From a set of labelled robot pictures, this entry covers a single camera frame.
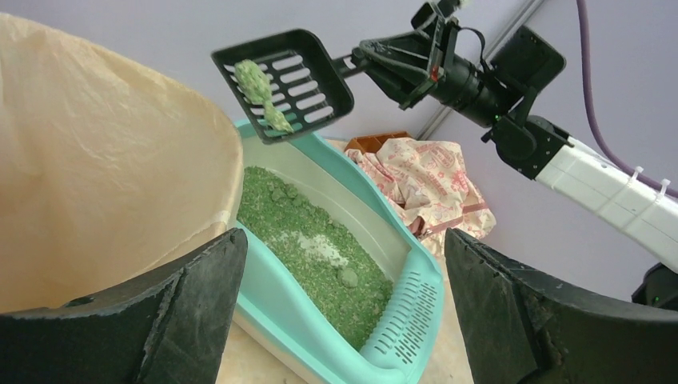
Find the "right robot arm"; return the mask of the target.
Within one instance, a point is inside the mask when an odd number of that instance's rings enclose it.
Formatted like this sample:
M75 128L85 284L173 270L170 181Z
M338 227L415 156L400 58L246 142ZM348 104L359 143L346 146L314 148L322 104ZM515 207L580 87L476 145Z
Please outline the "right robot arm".
M602 138L592 104L586 7L578 2L584 108L596 147L531 110L566 61L527 26L490 58L471 63L456 52L458 1L425 3L412 30L364 40L352 63L401 109L435 98L485 128L499 158L528 179L562 194L653 254L658 263L632 294L637 304L677 308L677 190L625 165Z

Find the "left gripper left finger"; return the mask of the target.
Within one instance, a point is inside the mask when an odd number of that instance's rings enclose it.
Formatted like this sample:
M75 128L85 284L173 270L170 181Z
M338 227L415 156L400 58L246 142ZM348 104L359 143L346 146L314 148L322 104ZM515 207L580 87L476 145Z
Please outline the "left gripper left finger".
M3 314L2 382L216 382L247 249L233 228L64 306Z

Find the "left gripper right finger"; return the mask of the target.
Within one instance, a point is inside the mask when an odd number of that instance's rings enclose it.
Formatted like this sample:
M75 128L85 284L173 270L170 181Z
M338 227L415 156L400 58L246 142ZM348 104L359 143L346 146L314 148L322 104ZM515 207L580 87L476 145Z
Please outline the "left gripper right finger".
M630 301L594 293L447 230L445 261L476 383L674 383L677 275Z

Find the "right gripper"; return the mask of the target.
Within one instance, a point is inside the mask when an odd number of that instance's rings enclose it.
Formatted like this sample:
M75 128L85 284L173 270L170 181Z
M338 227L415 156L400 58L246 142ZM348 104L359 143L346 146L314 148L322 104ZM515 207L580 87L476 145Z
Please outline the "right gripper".
M460 8L460 1L425 2L412 16L410 31L361 41L352 64L402 110L413 107L444 77L449 35L458 30L453 13Z

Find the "black litter scoop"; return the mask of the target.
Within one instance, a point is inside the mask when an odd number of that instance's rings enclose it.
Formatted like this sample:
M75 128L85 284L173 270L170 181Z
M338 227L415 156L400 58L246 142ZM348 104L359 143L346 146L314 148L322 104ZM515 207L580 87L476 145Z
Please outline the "black litter scoop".
M215 50L211 58L266 145L313 133L349 114L354 98L345 80L367 68L367 61L357 49L331 58L321 40L303 29ZM269 127L264 106L245 96L235 75L235 66L243 60L256 63L267 76L273 105L284 114L292 133Z

